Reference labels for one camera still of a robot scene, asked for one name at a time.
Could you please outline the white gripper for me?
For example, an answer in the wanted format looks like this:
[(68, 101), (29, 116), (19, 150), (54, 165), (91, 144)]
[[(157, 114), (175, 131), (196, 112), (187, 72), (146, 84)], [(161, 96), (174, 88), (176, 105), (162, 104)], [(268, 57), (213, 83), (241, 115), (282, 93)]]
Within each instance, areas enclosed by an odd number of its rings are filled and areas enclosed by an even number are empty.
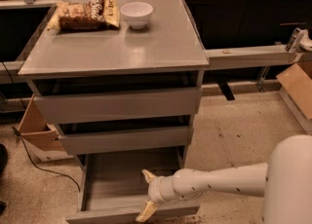
[(136, 217), (136, 222), (147, 221), (157, 210), (157, 204), (177, 201), (179, 194), (176, 192), (172, 176), (156, 176), (147, 169), (142, 171), (145, 181), (148, 183), (148, 198), (143, 209)]

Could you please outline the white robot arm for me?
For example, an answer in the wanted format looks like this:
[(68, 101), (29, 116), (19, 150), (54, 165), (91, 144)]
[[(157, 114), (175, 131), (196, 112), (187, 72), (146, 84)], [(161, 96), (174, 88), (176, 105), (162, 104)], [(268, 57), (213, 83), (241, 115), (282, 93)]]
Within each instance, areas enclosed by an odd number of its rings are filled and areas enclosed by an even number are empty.
[(263, 164), (213, 171), (183, 168), (171, 176), (157, 176), (146, 169), (142, 173), (148, 200), (138, 222), (148, 220), (161, 204), (216, 191), (262, 197), (263, 224), (312, 224), (311, 135), (284, 139)]

